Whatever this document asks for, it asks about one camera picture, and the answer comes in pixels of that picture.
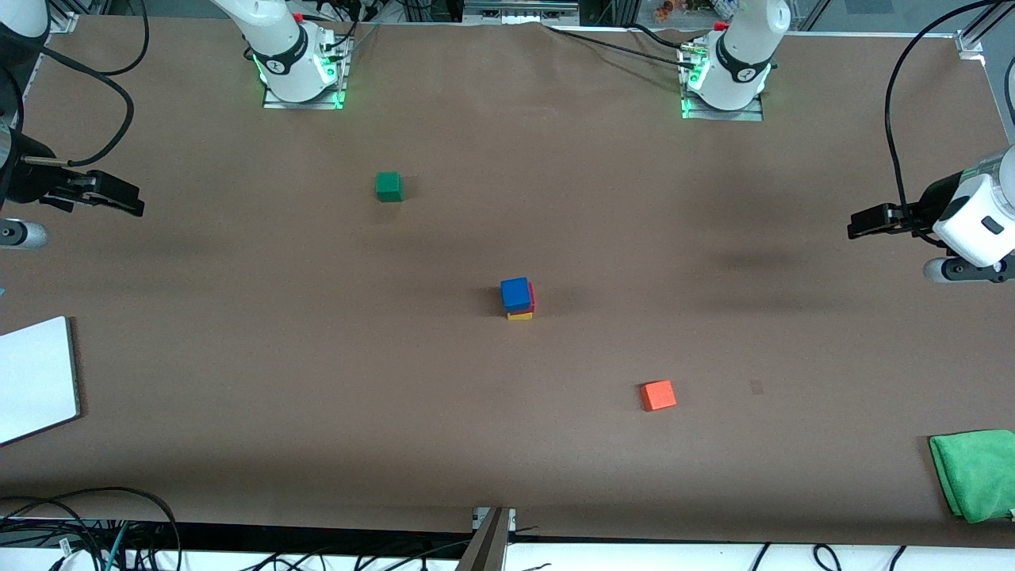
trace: white board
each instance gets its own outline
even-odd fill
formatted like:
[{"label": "white board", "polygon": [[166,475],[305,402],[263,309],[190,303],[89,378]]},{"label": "white board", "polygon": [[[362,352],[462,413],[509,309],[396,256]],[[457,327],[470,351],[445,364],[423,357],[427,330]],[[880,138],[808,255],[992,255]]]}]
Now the white board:
[{"label": "white board", "polygon": [[0,337],[0,446],[79,414],[66,317]]}]

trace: green cube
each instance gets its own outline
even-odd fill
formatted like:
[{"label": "green cube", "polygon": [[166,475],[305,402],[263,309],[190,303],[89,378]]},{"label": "green cube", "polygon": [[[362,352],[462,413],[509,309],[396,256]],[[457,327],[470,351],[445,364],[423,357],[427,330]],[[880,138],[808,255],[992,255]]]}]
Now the green cube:
[{"label": "green cube", "polygon": [[377,192],[378,200],[382,202],[401,202],[404,199],[401,174],[394,171],[378,172]]}]

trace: blue cube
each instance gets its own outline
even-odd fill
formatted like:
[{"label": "blue cube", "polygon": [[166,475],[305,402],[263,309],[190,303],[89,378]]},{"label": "blue cube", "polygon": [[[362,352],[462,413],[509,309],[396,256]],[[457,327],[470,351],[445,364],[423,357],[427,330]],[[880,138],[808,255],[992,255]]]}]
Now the blue cube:
[{"label": "blue cube", "polygon": [[529,290],[528,277],[504,279],[500,282],[500,299],[504,302],[504,311],[515,313],[528,311],[532,308],[532,292]]}]

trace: green cloth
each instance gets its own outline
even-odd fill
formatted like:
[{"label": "green cloth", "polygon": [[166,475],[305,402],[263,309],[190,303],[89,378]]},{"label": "green cloth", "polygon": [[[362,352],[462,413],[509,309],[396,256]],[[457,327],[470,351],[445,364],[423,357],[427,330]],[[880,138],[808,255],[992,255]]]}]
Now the green cloth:
[{"label": "green cloth", "polygon": [[1012,516],[1015,433],[982,430],[934,436],[931,455],[952,513],[969,523]]}]

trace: brown table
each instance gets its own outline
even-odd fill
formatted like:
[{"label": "brown table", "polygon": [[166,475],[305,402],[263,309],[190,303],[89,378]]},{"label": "brown table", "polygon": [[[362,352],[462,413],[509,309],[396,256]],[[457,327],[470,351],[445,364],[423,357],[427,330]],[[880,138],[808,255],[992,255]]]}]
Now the brown table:
[{"label": "brown table", "polygon": [[[139,40],[83,18],[52,46],[115,67]],[[185,521],[465,530],[503,504],[544,534],[1015,546],[947,513],[926,449],[1015,425],[1015,294],[845,237],[894,200],[903,45],[787,38],[764,122],[717,123],[680,118],[672,68],[539,25],[386,26],[345,110],[281,112],[230,22],[153,19],[98,164],[144,217],[5,211],[52,242],[3,253],[2,332],[74,316],[87,414],[0,450],[0,486],[130,485]],[[1007,144],[949,40],[896,100],[913,198]],[[122,110],[47,61],[26,133],[84,156]],[[373,197],[387,169],[406,202]],[[531,323],[498,315],[517,275]],[[640,412],[659,378],[679,407]]]}]

